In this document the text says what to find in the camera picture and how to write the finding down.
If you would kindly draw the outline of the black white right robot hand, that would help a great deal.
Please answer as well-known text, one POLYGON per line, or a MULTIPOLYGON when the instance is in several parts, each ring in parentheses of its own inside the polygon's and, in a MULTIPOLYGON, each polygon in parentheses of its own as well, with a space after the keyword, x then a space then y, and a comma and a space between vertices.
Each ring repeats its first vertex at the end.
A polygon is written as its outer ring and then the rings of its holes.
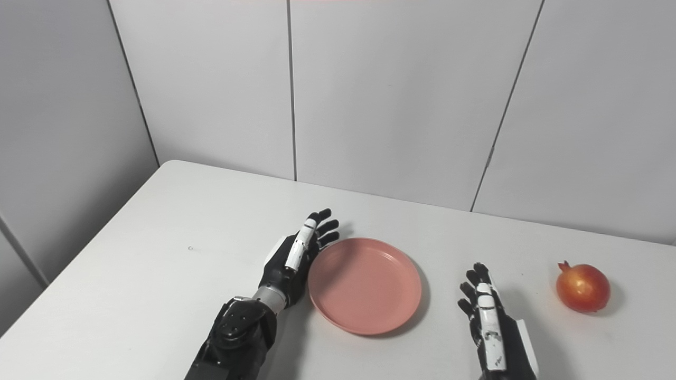
POLYGON ((488 268, 476 262, 459 285, 480 361, 480 379, 536 379, 539 365, 524 320, 506 312, 488 268))

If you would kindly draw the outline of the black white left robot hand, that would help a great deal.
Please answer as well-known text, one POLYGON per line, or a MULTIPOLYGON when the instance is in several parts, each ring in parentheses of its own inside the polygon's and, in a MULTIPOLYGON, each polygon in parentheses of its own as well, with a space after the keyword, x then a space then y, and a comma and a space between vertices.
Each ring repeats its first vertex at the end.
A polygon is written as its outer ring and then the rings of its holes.
POLYGON ((314 260, 340 238, 340 222, 331 216, 329 208, 314 212, 299 231, 278 241, 264 265, 256 300, 277 314, 301 300, 314 260))

